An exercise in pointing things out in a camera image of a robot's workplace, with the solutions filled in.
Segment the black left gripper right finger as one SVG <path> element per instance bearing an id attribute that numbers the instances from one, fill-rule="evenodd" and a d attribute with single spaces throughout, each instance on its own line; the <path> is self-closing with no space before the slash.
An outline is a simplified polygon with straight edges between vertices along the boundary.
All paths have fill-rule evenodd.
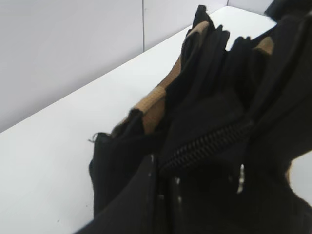
<path id="1" fill-rule="evenodd" d="M 242 192 L 219 167 L 168 181 L 166 201 L 174 234 L 309 234 L 311 206 L 286 177 L 245 169 Z"/>

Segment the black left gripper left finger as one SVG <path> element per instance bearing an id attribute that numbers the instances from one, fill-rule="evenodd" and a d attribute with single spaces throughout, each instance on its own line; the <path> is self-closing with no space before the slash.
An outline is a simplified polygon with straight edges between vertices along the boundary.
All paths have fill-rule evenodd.
<path id="1" fill-rule="evenodd" d="M 78 234 L 152 234 L 156 159 L 146 156 L 121 193 Z"/>

